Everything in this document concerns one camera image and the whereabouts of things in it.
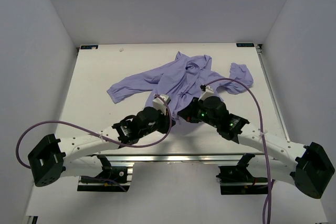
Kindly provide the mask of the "lavender purple jacket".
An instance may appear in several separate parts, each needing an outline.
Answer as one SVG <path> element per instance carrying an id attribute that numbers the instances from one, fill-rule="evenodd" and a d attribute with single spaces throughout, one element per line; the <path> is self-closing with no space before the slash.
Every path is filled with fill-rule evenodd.
<path id="1" fill-rule="evenodd" d="M 200 97 L 200 86 L 209 82 L 215 95 L 218 87 L 223 87 L 230 94 L 245 92 L 245 88 L 236 82 L 222 80 L 219 73 L 212 70 L 212 58 L 208 55 L 189 57 L 181 52 L 175 60 L 155 69 L 137 73 L 113 84 L 107 94 L 117 104 L 124 99 L 142 92 L 150 91 L 145 106 L 153 106 L 156 94 L 166 94 L 170 97 L 169 108 L 172 117 L 186 108 L 194 97 Z"/>

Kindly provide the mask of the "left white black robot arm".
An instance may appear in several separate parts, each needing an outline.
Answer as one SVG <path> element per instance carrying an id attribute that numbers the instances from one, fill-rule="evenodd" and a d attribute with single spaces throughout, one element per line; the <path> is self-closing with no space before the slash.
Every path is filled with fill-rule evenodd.
<path id="1" fill-rule="evenodd" d="M 152 106 L 130 115 L 99 133 L 58 139 L 46 135 L 28 154 L 35 186 L 47 186 L 70 170 L 72 161 L 119 147 L 137 147 L 139 139 L 158 131 L 167 136 L 174 125 L 166 94 L 156 95 Z"/>

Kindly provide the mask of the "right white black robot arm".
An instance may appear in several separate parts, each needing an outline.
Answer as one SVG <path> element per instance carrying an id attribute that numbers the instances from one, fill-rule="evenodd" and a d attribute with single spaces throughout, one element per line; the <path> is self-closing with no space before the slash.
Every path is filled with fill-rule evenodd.
<path id="1" fill-rule="evenodd" d="M 208 124 L 222 138 L 264 152 L 265 158 L 246 154 L 238 162 L 237 175 L 241 180 L 270 176 L 294 185 L 311 198 L 322 197 L 335 169 L 320 144 L 304 145 L 262 132 L 247 119 L 229 113 L 211 87 L 203 90 L 201 97 L 194 97 L 178 116 L 189 123 Z"/>

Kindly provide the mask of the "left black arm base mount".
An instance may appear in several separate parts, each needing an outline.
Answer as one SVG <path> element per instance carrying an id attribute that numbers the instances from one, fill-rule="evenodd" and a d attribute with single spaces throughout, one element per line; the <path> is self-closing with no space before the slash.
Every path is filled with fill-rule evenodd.
<path id="1" fill-rule="evenodd" d="M 87 156 L 93 172 L 79 177 L 77 191 L 126 193 L 131 185 L 133 163 L 111 161 L 104 155 Z"/>

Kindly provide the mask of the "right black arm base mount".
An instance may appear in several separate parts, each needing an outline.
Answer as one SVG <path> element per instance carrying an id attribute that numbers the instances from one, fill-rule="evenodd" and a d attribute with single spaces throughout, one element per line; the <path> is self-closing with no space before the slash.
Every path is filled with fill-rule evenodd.
<path id="1" fill-rule="evenodd" d="M 266 195 L 268 180 L 266 176 L 254 177 L 248 170 L 254 154 L 244 154 L 236 165 L 219 166 L 216 178 L 220 184 L 221 195 Z"/>

